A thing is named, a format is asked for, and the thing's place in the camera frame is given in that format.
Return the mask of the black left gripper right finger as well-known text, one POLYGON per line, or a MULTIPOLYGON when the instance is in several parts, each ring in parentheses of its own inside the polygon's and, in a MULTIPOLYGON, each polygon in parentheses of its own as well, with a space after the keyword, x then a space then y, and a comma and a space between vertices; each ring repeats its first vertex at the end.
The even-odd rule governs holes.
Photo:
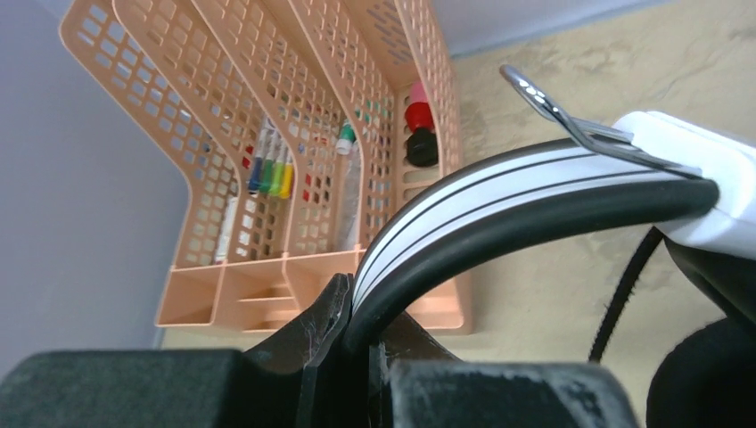
POLYGON ((457 358, 400 315, 369 348, 373 427, 636 427, 629 397, 594 364, 457 358))

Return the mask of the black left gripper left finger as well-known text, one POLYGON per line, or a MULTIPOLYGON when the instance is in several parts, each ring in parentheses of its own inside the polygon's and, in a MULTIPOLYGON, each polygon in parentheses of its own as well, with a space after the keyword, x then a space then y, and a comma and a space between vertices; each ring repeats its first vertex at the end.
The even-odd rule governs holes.
POLYGON ((1 383, 4 427, 332 427, 351 275, 249 350, 38 353, 1 383))

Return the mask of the white and black headphones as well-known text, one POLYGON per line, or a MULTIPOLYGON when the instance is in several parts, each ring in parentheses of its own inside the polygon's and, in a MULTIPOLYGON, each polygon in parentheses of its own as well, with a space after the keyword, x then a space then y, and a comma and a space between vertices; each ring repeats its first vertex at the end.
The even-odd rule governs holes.
POLYGON ((659 243, 724 318, 657 369, 649 427, 755 424, 755 148, 659 111, 613 127, 572 117, 510 65, 503 78, 565 138, 479 161, 419 193, 358 269, 342 347, 355 357, 411 303, 511 252, 615 227, 650 231, 621 277, 589 354, 598 361, 659 243))

